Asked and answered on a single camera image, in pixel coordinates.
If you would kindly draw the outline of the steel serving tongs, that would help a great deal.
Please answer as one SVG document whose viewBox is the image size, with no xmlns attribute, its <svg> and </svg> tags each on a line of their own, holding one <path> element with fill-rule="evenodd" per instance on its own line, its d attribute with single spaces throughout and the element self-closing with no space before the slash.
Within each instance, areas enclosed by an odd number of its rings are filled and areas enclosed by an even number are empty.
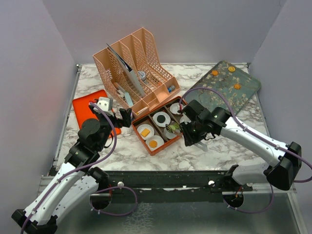
<svg viewBox="0 0 312 234">
<path fill-rule="evenodd" d="M 166 131 L 169 133 L 175 134 L 176 136 L 179 136 L 179 137 L 183 136 L 183 133 L 180 130 L 180 126 L 176 122 L 172 123 L 172 124 L 166 124 L 165 128 L 166 128 Z M 201 141 L 194 143 L 193 145 L 196 146 L 197 148 L 201 149 L 204 152 L 208 151 L 207 145 L 205 145 Z"/>
</svg>

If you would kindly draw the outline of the green macaron cookie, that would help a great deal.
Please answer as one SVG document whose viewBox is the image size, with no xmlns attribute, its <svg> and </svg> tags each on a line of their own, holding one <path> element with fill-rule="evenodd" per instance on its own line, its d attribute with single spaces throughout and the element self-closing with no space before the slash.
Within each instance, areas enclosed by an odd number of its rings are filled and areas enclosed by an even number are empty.
<svg viewBox="0 0 312 234">
<path fill-rule="evenodd" d="M 178 130 L 178 129 L 179 129 L 179 125 L 178 125 L 178 124 L 171 124 L 171 125 L 170 125 L 170 128 L 171 128 L 172 130 Z"/>
</svg>

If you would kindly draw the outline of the rectangular yellow cracker cookie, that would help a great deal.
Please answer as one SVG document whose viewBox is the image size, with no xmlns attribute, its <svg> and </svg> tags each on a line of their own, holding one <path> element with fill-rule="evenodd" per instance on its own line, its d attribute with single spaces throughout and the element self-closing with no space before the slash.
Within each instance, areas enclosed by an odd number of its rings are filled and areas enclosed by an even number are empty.
<svg viewBox="0 0 312 234">
<path fill-rule="evenodd" d="M 151 131 L 147 128 L 145 128 L 140 134 L 143 136 L 143 137 L 147 137 L 148 134 L 150 133 Z"/>
</svg>

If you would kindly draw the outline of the black sandwich cookie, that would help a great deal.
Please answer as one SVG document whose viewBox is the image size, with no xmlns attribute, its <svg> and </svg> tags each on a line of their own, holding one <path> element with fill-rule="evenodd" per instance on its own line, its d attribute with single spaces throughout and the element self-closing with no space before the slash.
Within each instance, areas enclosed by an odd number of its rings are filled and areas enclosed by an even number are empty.
<svg viewBox="0 0 312 234">
<path fill-rule="evenodd" d="M 158 115 L 157 116 L 158 123 L 164 123 L 165 120 L 166 120 L 166 117 L 164 115 Z"/>
</svg>

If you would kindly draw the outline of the orange cookie tin box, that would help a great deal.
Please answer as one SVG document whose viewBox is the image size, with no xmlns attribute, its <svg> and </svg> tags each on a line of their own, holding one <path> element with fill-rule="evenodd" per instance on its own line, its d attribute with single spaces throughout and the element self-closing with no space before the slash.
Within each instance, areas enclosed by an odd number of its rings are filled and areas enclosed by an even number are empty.
<svg viewBox="0 0 312 234">
<path fill-rule="evenodd" d="M 190 120 L 178 112 L 186 105 L 185 101 L 179 102 L 180 97 L 175 97 L 132 122 L 134 132 L 149 155 L 156 155 L 182 138 L 179 125 Z"/>
</svg>

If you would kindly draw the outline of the round orange chip cookie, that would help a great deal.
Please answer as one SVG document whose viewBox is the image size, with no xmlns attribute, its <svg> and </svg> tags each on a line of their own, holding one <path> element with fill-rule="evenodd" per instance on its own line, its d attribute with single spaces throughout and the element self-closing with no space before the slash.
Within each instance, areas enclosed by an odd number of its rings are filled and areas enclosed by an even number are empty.
<svg viewBox="0 0 312 234">
<path fill-rule="evenodd" d="M 158 146 L 158 143 L 157 143 L 157 141 L 155 141 L 155 140 L 151 140 L 151 141 L 149 142 L 149 146 L 150 146 L 151 148 L 156 148 L 156 147 Z"/>
</svg>

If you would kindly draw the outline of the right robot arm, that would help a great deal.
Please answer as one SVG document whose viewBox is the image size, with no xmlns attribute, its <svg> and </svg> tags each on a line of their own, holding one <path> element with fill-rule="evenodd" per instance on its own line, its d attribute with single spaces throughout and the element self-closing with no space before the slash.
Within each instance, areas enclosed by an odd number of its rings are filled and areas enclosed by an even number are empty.
<svg viewBox="0 0 312 234">
<path fill-rule="evenodd" d="M 264 182 L 280 190 L 290 189 L 302 165 L 299 144 L 274 140 L 234 118 L 228 110 L 216 107 L 209 111 L 197 100 L 186 106 L 178 105 L 178 112 L 189 119 L 188 123 L 180 124 L 186 146 L 200 143 L 211 134 L 212 138 L 222 136 L 231 139 L 264 160 L 264 163 L 250 166 L 232 166 L 229 175 L 224 178 L 228 190 L 234 191 L 248 183 Z"/>
</svg>

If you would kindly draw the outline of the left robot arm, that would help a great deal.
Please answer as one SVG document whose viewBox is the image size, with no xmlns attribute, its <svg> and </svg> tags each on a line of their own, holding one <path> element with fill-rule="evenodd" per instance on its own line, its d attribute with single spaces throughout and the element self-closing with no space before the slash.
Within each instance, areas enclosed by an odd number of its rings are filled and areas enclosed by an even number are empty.
<svg viewBox="0 0 312 234">
<path fill-rule="evenodd" d="M 95 192 L 112 189 L 107 173 L 96 166 L 99 153 L 112 139 L 112 153 L 117 144 L 116 129 L 131 126 L 132 110 L 121 108 L 121 118 L 107 108 L 90 104 L 96 118 L 89 118 L 78 131 L 78 140 L 70 148 L 65 162 L 41 194 L 25 209 L 17 209 L 12 219 L 21 233 L 54 234 L 58 224 L 80 201 Z"/>
</svg>

